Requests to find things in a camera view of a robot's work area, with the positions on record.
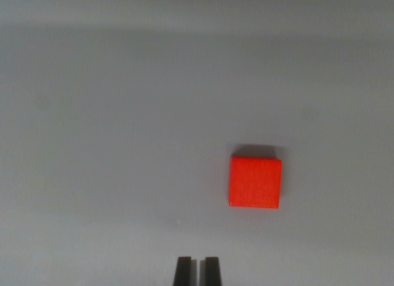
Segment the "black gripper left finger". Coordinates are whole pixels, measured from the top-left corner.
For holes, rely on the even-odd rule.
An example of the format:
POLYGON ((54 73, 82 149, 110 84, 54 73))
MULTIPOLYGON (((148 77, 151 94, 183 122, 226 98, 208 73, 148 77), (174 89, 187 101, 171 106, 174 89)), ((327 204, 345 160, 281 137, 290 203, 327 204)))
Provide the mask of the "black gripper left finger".
POLYGON ((177 260, 173 286, 196 286, 197 264, 190 256, 181 256, 177 260))

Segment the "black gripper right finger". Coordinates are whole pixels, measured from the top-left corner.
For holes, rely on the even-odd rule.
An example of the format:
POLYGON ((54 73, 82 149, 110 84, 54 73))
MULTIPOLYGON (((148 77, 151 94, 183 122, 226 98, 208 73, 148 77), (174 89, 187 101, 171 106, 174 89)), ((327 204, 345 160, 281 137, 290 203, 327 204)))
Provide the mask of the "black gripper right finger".
POLYGON ((199 267, 199 286, 222 286, 220 261, 217 256, 201 260, 199 267))

